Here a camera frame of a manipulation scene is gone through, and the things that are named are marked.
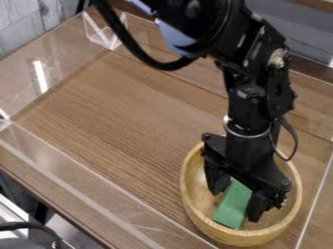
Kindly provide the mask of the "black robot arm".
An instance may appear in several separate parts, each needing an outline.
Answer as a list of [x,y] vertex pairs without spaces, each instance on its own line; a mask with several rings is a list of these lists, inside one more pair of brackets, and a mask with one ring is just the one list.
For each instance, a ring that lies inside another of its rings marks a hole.
[[108,0],[92,3],[132,55],[148,66],[174,71],[200,57],[211,57],[222,71],[228,96],[223,118],[226,134],[202,135],[204,173],[210,192],[222,193],[232,180],[250,190],[246,216],[283,205],[291,182],[274,159],[279,130],[290,125],[285,115],[294,109],[291,56],[283,35],[258,17],[244,0],[131,0],[157,20],[165,43],[179,55],[155,60],[127,31]]

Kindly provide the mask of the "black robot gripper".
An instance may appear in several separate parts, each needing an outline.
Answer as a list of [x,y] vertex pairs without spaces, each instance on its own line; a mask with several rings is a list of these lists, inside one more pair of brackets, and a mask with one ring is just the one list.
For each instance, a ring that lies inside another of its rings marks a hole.
[[216,196],[230,185],[231,178],[251,191],[247,204],[248,221],[256,223],[262,213],[280,208],[291,191],[291,182],[278,169],[274,155],[280,125],[274,124],[262,134],[222,136],[202,134],[204,173],[211,194]]

